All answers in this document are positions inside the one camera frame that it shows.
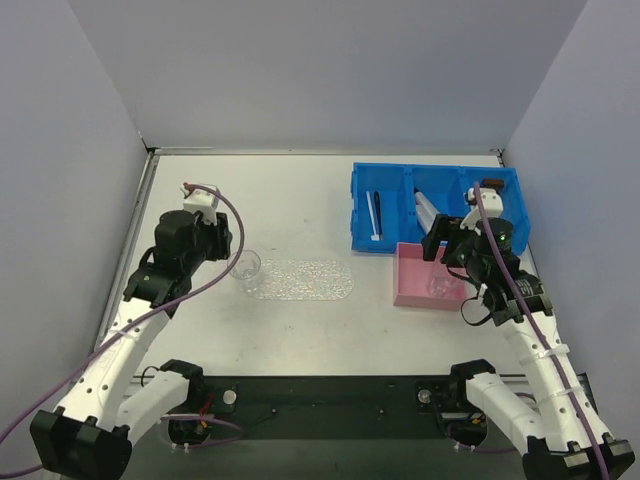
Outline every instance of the cable tie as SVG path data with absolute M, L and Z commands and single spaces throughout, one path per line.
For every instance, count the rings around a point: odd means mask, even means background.
M 528 357 L 521 358 L 519 363 L 523 367 L 529 365 L 530 363 L 537 362 L 543 358 L 549 358 L 554 355 L 566 355 L 569 353 L 569 345 L 566 343 L 562 343 L 557 347 L 550 348 L 548 350 L 543 350 L 538 353 L 534 353 L 533 355 L 529 355 Z
M 109 333 L 113 333 L 114 336 L 118 336 L 121 339 L 129 339 L 129 340 L 133 340 L 136 344 L 138 343 L 139 340 L 139 336 L 135 336 L 133 333 L 131 333 L 131 330 L 124 330 L 124 327 L 122 329 L 118 329 L 118 328 L 111 328 L 109 329 Z
M 549 400 L 552 400 L 557 397 L 562 397 L 564 395 L 569 395 L 571 392 L 573 393 L 581 393 L 584 392 L 582 385 L 577 385 L 575 387 L 567 388 L 566 390 L 560 390 L 558 392 L 552 393 L 551 395 L 547 395 L 546 397 L 537 401 L 538 405 L 541 405 Z

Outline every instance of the clear plastic cup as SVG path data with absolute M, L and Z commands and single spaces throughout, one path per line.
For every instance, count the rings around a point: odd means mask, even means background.
M 428 290 L 432 297 L 448 297 L 451 289 L 458 285 L 458 280 L 449 274 L 446 265 L 438 261 L 433 262 L 431 275 Z
M 234 252 L 227 260 L 230 265 L 238 252 Z M 230 272 L 230 275 L 238 280 L 242 289 L 247 293 L 253 293 L 260 288 L 262 283 L 262 272 L 260 271 L 260 256 L 253 250 L 243 250 L 240 254 L 238 263 L 236 263 Z

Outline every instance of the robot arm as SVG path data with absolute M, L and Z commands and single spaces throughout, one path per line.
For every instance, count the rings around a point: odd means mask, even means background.
M 490 181 L 489 185 L 496 186 L 496 182 Z M 520 270 L 520 260 L 511 251 L 513 225 L 499 218 L 502 213 L 500 186 L 487 188 L 489 185 L 484 185 L 480 192 L 491 234 L 539 332 L 527 320 L 499 268 L 488 232 L 480 221 L 473 189 L 467 194 L 472 210 L 464 219 L 436 217 L 422 242 L 424 260 L 433 261 L 440 242 L 447 241 L 442 263 L 465 268 L 469 283 L 478 289 L 479 298 L 491 313 L 495 326 L 516 353 L 540 413 L 517 398 L 484 360 L 452 367 L 457 395 L 462 402 L 484 411 L 511 440 L 523 455 L 527 478 L 602 478 L 597 452 L 589 436 L 591 432 L 610 478 L 618 478 L 633 463 L 633 451 L 626 440 L 614 439 L 580 386 L 567 356 L 569 347 L 560 339 L 542 283 L 534 275 Z M 540 341 L 540 334 L 549 348 Z M 572 402 L 573 395 L 579 408 Z M 580 419 L 581 415 L 588 427 Z
M 197 411 L 205 402 L 202 369 L 172 360 L 153 380 L 122 402 L 149 346 L 176 312 L 159 311 L 129 331 L 133 319 L 179 299 L 206 260 L 227 259 L 231 233 L 215 199 L 183 190 L 184 209 L 164 213 L 124 291 L 125 302 L 103 344 L 119 338 L 83 372 L 53 413 L 40 410 L 30 431 L 45 469 L 76 479 L 120 478 L 131 449 L 160 418 L 176 407 Z

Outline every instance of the white tabletop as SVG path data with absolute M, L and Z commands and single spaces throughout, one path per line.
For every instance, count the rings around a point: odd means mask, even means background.
M 178 187 L 188 181 L 215 184 L 231 200 L 246 226 L 246 248 L 265 259 L 340 261 L 354 288 L 336 301 L 258 300 L 226 278 L 180 306 L 141 369 L 176 358 L 208 375 L 435 375 L 486 358 L 499 373 L 522 373 L 491 322 L 473 328 L 457 312 L 392 305 L 393 256 L 351 251 L 353 162 L 499 166 L 494 156 L 160 157 L 130 273 L 153 244 L 160 215 L 182 208 Z M 233 248 L 238 230 L 229 217 Z M 225 264 L 203 265 L 194 286 Z M 523 267 L 531 270 L 528 261 Z

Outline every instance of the white wall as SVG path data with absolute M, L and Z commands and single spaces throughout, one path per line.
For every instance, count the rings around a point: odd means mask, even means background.
M 507 147 L 561 333 L 588 372 L 606 423 L 636 449 L 638 25 L 637 0 L 590 0 Z
M 148 145 L 504 147 L 586 0 L 70 0 Z
M 0 2 L 0 428 L 89 352 L 146 152 L 64 0 Z M 28 422 L 0 473 L 32 466 Z

